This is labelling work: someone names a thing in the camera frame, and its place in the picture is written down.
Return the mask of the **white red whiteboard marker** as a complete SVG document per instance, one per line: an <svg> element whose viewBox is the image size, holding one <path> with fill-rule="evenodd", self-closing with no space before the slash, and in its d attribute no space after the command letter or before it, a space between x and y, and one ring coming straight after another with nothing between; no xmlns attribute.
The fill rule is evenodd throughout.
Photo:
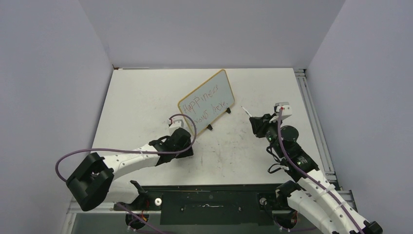
<svg viewBox="0 0 413 234"><path fill-rule="evenodd" d="M253 115L245 107L241 106L241 108L248 115L248 117L253 117Z"/></svg>

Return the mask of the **yellow framed whiteboard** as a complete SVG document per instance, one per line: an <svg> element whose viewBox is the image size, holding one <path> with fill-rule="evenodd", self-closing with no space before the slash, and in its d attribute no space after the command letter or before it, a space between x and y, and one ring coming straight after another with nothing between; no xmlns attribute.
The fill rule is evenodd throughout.
<svg viewBox="0 0 413 234"><path fill-rule="evenodd" d="M190 131L199 134L218 117L230 110L235 97L227 76L222 69L182 98L177 106L185 115Z"/></svg>

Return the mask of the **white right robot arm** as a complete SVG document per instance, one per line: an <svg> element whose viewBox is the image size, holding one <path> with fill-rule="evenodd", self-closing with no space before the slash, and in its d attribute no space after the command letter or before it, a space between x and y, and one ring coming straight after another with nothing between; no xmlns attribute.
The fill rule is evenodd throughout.
<svg viewBox="0 0 413 234"><path fill-rule="evenodd" d="M291 180L276 189L275 201L282 208L291 208L324 234L381 234L376 221L361 216L336 191L315 161L297 143L299 132L282 125L276 114L249 118L257 138L269 142L268 151Z"/></svg>

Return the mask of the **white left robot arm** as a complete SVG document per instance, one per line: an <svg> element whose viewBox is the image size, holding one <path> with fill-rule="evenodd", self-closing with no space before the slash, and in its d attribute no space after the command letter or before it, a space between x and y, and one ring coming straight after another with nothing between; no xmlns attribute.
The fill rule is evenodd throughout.
<svg viewBox="0 0 413 234"><path fill-rule="evenodd" d="M90 211L103 202L122 202L133 210L145 205L143 189L138 182L122 182L120 177L147 167L156 167L175 158L193 155L191 134L177 128L170 136L152 140L133 151L119 151L100 156L97 150L88 154L66 180L66 186L82 211Z"/></svg>

